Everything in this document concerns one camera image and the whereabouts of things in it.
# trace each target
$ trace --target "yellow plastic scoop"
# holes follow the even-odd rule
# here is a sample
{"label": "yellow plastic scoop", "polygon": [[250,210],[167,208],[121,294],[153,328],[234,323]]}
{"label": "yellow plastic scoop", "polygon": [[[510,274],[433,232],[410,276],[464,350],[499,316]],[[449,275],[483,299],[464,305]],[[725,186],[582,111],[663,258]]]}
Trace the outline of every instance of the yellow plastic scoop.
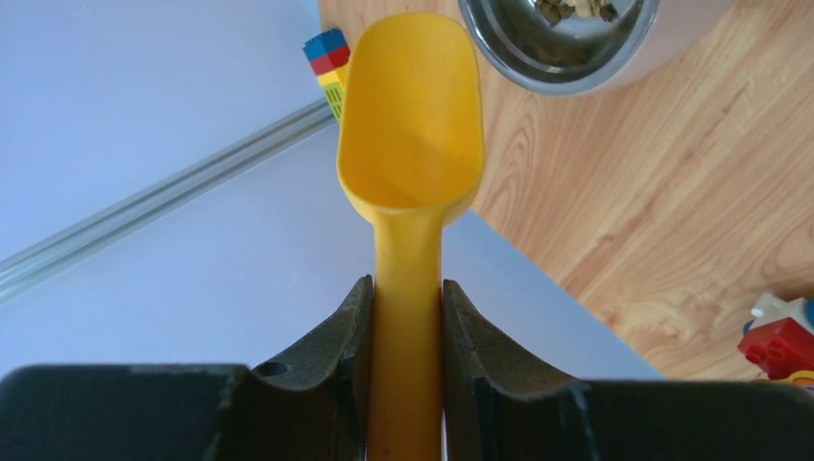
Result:
{"label": "yellow plastic scoop", "polygon": [[483,168],[466,30],[431,13],[372,24],[350,58],[337,159],[375,236],[372,461],[441,458],[441,233],[471,204]]}

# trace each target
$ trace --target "lego brick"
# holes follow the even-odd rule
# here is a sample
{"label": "lego brick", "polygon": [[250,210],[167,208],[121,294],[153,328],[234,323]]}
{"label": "lego brick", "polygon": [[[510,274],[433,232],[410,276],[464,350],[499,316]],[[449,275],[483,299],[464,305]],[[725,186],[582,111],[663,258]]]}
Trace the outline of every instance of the lego brick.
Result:
{"label": "lego brick", "polygon": [[754,319],[751,319],[749,322],[743,324],[743,334],[744,335],[749,332],[749,328],[752,327],[753,323],[754,323]]}
{"label": "lego brick", "polygon": [[345,88],[345,76],[347,75],[347,65],[333,69],[317,76],[320,81],[320,86],[339,84],[343,89]]}
{"label": "lego brick", "polygon": [[814,397],[814,371],[804,370],[796,372],[784,381],[805,389],[811,397]]}
{"label": "lego brick", "polygon": [[313,61],[343,46],[347,46],[345,36],[342,31],[334,28],[306,41],[302,51],[309,61]]}
{"label": "lego brick", "polygon": [[758,328],[784,318],[792,318],[803,328],[814,333],[814,323],[812,323],[811,318],[814,316],[809,314],[809,303],[810,302],[804,298],[786,302],[770,293],[764,293],[760,295],[757,303],[755,303],[752,308],[754,322],[750,328]]}
{"label": "lego brick", "polygon": [[345,91],[342,86],[338,83],[326,85],[323,86],[323,91],[336,121],[342,121],[342,104],[345,101]]}
{"label": "lego brick", "polygon": [[347,60],[349,59],[350,48],[348,48],[346,45],[328,53],[327,55],[320,56],[319,58],[311,61],[311,68],[314,70],[315,74],[322,75],[336,69],[337,67],[342,67],[343,65],[347,64]]}
{"label": "lego brick", "polygon": [[793,318],[753,326],[737,348],[770,379],[814,370],[814,335]]}

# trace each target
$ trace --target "screw hole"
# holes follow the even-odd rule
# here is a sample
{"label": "screw hole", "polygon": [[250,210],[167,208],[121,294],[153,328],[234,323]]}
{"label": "screw hole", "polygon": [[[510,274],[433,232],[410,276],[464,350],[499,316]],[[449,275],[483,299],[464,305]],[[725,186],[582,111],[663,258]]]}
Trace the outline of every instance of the screw hole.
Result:
{"label": "screw hole", "polygon": [[284,363],[270,361],[261,363],[255,370],[263,376],[277,376],[287,372],[288,366]]}

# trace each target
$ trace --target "white wall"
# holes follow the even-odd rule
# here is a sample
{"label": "white wall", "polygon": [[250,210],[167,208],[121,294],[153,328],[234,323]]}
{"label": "white wall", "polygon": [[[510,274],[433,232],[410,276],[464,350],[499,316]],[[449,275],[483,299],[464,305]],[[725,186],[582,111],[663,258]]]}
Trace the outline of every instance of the white wall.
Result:
{"label": "white wall", "polygon": [[322,98],[316,0],[0,0],[0,261]]}
{"label": "white wall", "polygon": [[[327,129],[0,304],[0,375],[37,362],[257,364],[373,268]],[[520,344],[581,377],[658,377],[474,214],[443,274]]]}

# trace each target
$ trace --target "yellow lego brick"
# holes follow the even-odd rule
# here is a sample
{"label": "yellow lego brick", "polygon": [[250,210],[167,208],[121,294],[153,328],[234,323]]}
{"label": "yellow lego brick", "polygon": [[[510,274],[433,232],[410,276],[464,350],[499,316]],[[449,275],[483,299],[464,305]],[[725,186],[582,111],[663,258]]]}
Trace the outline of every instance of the yellow lego brick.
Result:
{"label": "yellow lego brick", "polygon": [[346,74],[347,74],[347,64],[343,65],[342,67],[337,67],[336,69],[333,69],[325,74],[318,75],[317,80],[320,81],[321,86],[339,84],[342,88],[345,88]]}

